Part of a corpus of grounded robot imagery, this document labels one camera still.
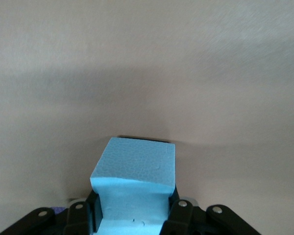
screw head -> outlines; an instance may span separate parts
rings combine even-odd
[[[75,208],[76,208],[76,209],[81,209],[81,208],[83,208],[83,204],[77,204],[77,205],[75,206]]]
[[[186,202],[186,201],[179,201],[179,202],[178,202],[178,205],[179,205],[180,207],[186,207],[186,206],[187,206],[187,202]]]
[[[40,212],[40,213],[38,214],[38,216],[39,216],[39,217],[43,217],[43,216],[45,216],[46,214],[48,214],[47,211],[42,211],[42,212]]]
[[[222,209],[220,207],[213,207],[212,210],[215,212],[215,213],[218,213],[218,214],[221,214],[222,213]]]

gray surface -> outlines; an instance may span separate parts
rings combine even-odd
[[[0,231],[85,197],[111,136],[180,194],[294,235],[294,1],[0,0]]]

round metal bolt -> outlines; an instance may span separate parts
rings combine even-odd
[[[42,211],[42,212],[40,212],[40,213],[38,214],[38,216],[39,216],[39,217],[43,217],[43,216],[45,216],[46,214],[48,214],[47,211]]]
[[[186,201],[179,201],[179,202],[178,202],[178,205],[179,205],[180,207],[186,207],[186,206],[187,206],[187,202],[186,202]]]
[[[77,205],[75,206],[75,208],[76,208],[76,209],[81,209],[81,208],[83,208],[83,204],[77,204]]]
[[[213,207],[212,210],[215,212],[215,213],[218,213],[218,214],[221,214],[222,213],[222,209],[220,207]]]

foam block front face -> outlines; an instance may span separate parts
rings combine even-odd
[[[128,230],[137,225],[132,222],[141,221],[146,227],[161,228],[175,189],[175,146],[112,138],[91,175],[91,185],[100,196],[102,225],[124,221]]]

blue foam block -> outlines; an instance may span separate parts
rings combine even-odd
[[[99,235],[159,234],[175,189],[175,146],[111,138],[91,185],[103,212]]]

